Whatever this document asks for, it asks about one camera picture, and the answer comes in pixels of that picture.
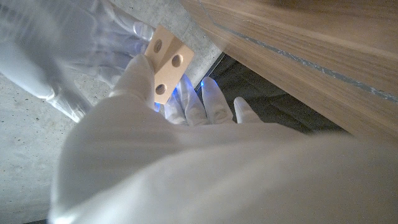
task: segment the finger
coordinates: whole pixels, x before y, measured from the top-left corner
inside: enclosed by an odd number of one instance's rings
[[[180,100],[178,98],[177,89],[174,89],[170,99],[164,105],[164,114],[167,121],[172,124],[188,125],[187,119],[185,118]]]
[[[262,122],[258,115],[252,110],[252,108],[243,98],[235,98],[234,107],[238,124]]]
[[[145,55],[135,56],[109,96],[133,95],[149,108],[154,107],[154,68]]]
[[[183,75],[180,82],[177,84],[177,93],[181,101],[183,112],[190,126],[209,124],[205,108],[186,75]]]
[[[217,83],[205,77],[201,81],[202,98],[207,118],[211,124],[233,123],[233,114]]]

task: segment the blue light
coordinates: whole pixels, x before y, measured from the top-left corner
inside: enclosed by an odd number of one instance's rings
[[[160,103],[155,103],[155,112],[158,113],[160,110]]]

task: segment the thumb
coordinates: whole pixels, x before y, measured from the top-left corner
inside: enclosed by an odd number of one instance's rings
[[[153,109],[154,85],[155,73],[152,63],[145,55],[137,55],[131,59],[109,96],[136,96]]]
[[[241,123],[261,123],[259,116],[251,109],[249,104],[241,97],[234,100],[236,121]]]

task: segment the wooden block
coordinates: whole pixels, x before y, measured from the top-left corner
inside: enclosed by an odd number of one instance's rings
[[[166,104],[193,55],[193,51],[166,28],[156,28],[145,52],[155,70],[156,103]]]

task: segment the white glove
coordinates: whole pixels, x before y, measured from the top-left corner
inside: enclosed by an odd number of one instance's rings
[[[190,126],[233,123],[233,114],[215,81],[205,77],[201,86],[204,107],[191,81],[184,75],[165,105],[166,119],[173,124]],[[238,123],[262,122],[243,98],[237,97],[234,107]]]
[[[71,74],[113,86],[153,32],[106,0],[0,0],[0,73],[77,122],[91,104]]]
[[[151,108],[152,65],[132,59],[69,134],[50,223],[396,223],[397,149],[257,122],[240,98],[232,124],[213,80],[203,92],[206,109],[184,77],[168,118],[222,124],[172,124]]]

